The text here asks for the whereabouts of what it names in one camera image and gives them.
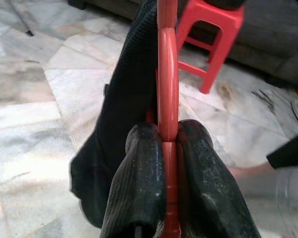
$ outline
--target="gray sofa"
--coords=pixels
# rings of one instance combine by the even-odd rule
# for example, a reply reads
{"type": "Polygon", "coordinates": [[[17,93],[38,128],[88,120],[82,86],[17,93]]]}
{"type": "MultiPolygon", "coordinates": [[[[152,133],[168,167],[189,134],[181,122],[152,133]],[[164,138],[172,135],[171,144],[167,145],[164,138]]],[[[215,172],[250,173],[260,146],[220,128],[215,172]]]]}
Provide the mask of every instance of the gray sofa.
{"type": "MultiPolygon", "coordinates": [[[[89,2],[133,19],[141,0],[69,0],[89,2]]],[[[179,0],[181,15],[187,0],[179,0]]],[[[192,37],[211,43],[217,28],[199,22],[192,37]]],[[[270,75],[298,82],[298,0],[247,0],[244,25],[228,56],[270,75]]]]}

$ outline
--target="red frame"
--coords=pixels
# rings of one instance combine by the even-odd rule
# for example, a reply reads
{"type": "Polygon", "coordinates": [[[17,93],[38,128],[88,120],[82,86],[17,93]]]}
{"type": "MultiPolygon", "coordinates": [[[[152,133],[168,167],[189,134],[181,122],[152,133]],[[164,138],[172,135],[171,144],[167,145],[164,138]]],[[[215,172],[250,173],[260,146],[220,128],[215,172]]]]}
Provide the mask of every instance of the red frame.
{"type": "Polygon", "coordinates": [[[157,0],[158,71],[157,115],[165,165],[167,209],[163,238],[180,238],[176,136],[178,132],[179,73],[175,36],[177,0],[157,0]]]}

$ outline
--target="red plastic stool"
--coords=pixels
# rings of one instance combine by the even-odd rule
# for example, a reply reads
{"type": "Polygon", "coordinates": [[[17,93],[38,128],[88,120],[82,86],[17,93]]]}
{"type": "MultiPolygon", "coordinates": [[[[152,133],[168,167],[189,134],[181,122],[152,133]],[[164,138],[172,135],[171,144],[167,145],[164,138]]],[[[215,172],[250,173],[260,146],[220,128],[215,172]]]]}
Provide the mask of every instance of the red plastic stool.
{"type": "Polygon", "coordinates": [[[202,93],[209,93],[213,82],[223,64],[231,46],[242,26],[244,7],[237,10],[223,10],[207,4],[203,0],[189,0],[182,14],[177,29],[177,50],[180,54],[184,42],[196,45],[210,51],[209,69],[204,71],[187,63],[179,61],[179,68],[200,76],[204,79],[201,87],[202,93]],[[188,37],[191,27],[197,21],[204,21],[219,27],[219,32],[213,45],[200,42],[188,37]]]}

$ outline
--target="marble floor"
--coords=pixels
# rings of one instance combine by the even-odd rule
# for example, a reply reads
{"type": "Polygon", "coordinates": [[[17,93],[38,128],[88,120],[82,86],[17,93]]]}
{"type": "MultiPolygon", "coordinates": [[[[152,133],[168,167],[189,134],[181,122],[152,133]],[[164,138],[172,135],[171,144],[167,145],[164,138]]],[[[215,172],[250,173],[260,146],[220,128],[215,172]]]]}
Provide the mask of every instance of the marble floor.
{"type": "MultiPolygon", "coordinates": [[[[97,238],[69,191],[69,163],[92,132],[131,23],[65,0],[14,2],[35,36],[0,0],[0,238],[97,238]]],[[[191,47],[181,58],[205,66],[191,47]]],[[[228,62],[203,95],[202,80],[180,72],[180,119],[201,121],[228,165],[264,162],[298,134],[295,93],[262,77],[228,62]]]]}

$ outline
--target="tile floor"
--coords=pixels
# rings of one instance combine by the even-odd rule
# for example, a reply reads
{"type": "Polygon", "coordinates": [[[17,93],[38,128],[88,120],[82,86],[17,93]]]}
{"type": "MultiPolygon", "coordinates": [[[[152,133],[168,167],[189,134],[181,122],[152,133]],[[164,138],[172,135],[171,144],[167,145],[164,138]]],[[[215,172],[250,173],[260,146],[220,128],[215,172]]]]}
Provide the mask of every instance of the tile floor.
{"type": "MultiPolygon", "coordinates": [[[[0,238],[96,238],[69,192],[69,162],[92,132],[130,21],[64,0],[15,2],[35,36],[0,0],[0,238]]],[[[181,58],[205,66],[190,47],[181,58]]],[[[298,133],[295,94],[261,77],[226,63],[203,95],[201,79],[180,72],[179,117],[201,121],[226,164],[259,164],[298,133]]]]}

